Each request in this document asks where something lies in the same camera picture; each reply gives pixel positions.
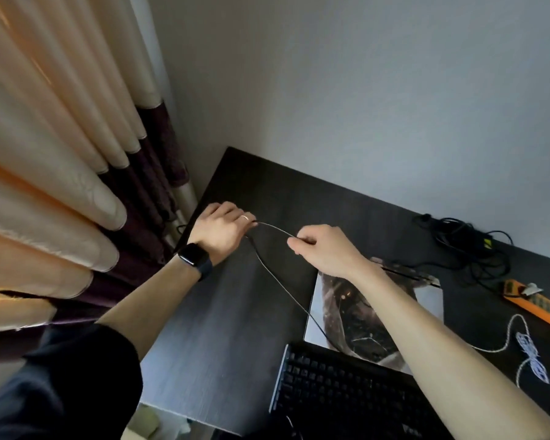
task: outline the black shirt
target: black shirt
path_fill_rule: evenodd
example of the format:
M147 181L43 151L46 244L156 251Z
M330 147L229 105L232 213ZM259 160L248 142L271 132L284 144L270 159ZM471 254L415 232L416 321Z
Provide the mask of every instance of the black shirt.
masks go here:
M47 329L0 389L0 440L119 439L142 392L134 346L105 325Z

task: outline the hand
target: hand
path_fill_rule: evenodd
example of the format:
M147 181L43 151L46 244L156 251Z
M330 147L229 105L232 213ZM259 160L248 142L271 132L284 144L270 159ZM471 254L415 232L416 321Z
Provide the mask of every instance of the hand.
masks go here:
M188 244L198 244L206 250L215 266L238 248L244 234L257 226L255 220L252 213L232 202L211 203L193 224Z
M287 239L287 245L318 270L331 276L350 280L352 273L370 262L360 254L343 231L330 225L308 225L297 237Z

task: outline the keyboard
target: keyboard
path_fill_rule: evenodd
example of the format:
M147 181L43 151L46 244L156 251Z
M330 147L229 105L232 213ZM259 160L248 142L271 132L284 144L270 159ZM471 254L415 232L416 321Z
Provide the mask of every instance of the keyboard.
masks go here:
M270 412L305 440L452 438L409 374L304 342L285 348Z

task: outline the curtain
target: curtain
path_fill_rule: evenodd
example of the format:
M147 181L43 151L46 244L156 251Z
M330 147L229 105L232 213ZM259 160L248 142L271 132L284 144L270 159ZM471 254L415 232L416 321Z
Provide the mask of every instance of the curtain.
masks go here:
M192 197L130 1L0 0L0 358L157 272Z

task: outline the dark wooden desk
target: dark wooden desk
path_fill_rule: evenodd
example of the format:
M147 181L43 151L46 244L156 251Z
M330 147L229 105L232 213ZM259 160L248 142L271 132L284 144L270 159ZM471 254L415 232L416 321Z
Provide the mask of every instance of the dark wooden desk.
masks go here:
M452 262L427 231L412 223L415 213L233 148L226 150L196 216L208 203L224 200L290 233L306 224L338 225L367 256ZM308 306L315 269L287 248L282 233L261 226L252 233L268 265ZM550 296L550 258L506 244L499 247L510 255L511 277L535 282ZM462 287L452 272L425 270L442 282L448 327L478 347L503 344L507 321L519 307L480 287ZM550 375L550 326L524 315ZM302 339L305 326L306 315L243 240L230 258L194 287L145 357L142 399L247 434L265 422L283 349L289 341ZM511 379L525 359L515 343L505 353L486 357ZM520 384L550 414L550 385L540 382L529 367Z

